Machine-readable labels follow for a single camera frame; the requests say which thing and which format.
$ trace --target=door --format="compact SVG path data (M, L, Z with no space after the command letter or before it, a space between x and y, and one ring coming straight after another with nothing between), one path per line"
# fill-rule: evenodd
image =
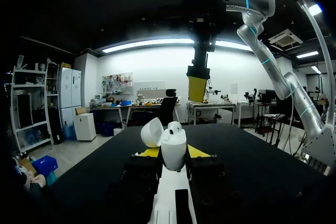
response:
M60 82L60 107L71 107L71 76L72 69L62 68Z
M61 109L63 135L66 140L77 140L75 127L73 125L73 110L75 109L72 107Z
M72 70L71 77L71 104L74 106L81 106L80 100L80 80L81 80L81 71Z

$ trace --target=white cylindrical body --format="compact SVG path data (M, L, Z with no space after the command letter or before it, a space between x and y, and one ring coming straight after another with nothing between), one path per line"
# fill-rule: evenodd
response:
M187 148L187 138L182 129L176 134L165 130L161 138L161 152L164 165L168 170L180 170L184 166L184 155Z

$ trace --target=blue bin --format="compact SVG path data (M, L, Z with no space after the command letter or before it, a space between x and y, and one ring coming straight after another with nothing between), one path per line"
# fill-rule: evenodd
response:
M32 163L38 174L48 177L51 172L58 168L56 159L50 156L44 156Z

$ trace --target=white box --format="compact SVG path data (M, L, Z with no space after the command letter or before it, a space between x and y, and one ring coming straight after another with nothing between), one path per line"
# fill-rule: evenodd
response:
M96 137L96 128L94 127L95 123L93 120L93 113L75 115L73 117L73 120L77 140L92 141L94 137Z

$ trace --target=lab equipment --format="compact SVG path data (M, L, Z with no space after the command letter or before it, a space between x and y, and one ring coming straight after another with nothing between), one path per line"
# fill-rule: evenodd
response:
M208 103L209 102L209 94L213 94L213 95L217 95L219 92L221 92L221 90L213 90L212 88L212 83L210 81L210 79L208 79L206 81L206 85L207 85L207 88L206 88L206 92L205 92L205 95L204 95L204 100L203 100L203 103Z
M315 18L309 13L305 1L294 1L308 16L318 36L327 66L331 94L329 98L333 101L336 84L323 34ZM258 40L258 35L264 31L262 24L275 13L275 0L183 0L183 3L190 25L190 38L194 40L195 48L193 66L188 66L187 71L189 100L198 102L203 100L206 80L210 78L210 69L207 68L207 52L215 49L216 36L223 29L226 11L241 12L244 24L237 29L237 34L249 46L246 48L242 45L242 48L254 52L270 76L275 93L281 100L292 97L292 105L300 115L307 133L308 141L302 150L323 165L330 166L333 171L336 168L336 135L333 125L335 104L331 103L329 106L329 115L324 124L298 78L291 72L283 75L271 51Z

